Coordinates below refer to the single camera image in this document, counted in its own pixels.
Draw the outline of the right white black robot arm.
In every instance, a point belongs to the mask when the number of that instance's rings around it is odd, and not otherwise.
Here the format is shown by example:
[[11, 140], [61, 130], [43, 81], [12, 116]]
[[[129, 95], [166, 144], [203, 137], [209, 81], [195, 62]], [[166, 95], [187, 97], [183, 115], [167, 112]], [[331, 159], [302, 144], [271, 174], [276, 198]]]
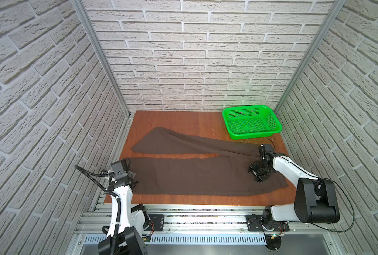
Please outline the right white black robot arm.
[[261, 222], [337, 223], [340, 220], [335, 183], [320, 178], [297, 165], [284, 153], [276, 153], [270, 144], [259, 147], [261, 160], [249, 166], [257, 182], [267, 182], [274, 174], [282, 174], [296, 187], [292, 204], [268, 206]]

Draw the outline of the brown trousers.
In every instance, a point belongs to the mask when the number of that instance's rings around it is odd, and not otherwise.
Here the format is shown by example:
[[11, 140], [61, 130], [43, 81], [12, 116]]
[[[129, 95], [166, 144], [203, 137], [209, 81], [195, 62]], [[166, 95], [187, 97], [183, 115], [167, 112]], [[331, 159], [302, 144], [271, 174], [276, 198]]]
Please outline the brown trousers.
[[259, 145], [184, 135], [162, 127], [154, 128], [132, 147], [146, 155], [209, 154], [209, 158], [127, 159], [139, 182], [138, 194], [205, 196], [255, 196], [287, 187], [276, 172], [257, 182], [248, 167], [260, 160]]

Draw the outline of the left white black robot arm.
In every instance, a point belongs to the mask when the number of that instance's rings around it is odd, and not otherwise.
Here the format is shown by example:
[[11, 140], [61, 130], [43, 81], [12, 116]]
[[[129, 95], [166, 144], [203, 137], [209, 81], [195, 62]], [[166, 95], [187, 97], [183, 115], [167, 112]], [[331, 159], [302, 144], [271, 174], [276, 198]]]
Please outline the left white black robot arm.
[[98, 245], [100, 255], [147, 255], [148, 250], [142, 235], [150, 218], [145, 206], [132, 206], [133, 189], [138, 184], [135, 174], [129, 170], [130, 159], [112, 163], [112, 173], [108, 173], [109, 185], [99, 185], [105, 194], [111, 196], [111, 222], [106, 232], [107, 238]]

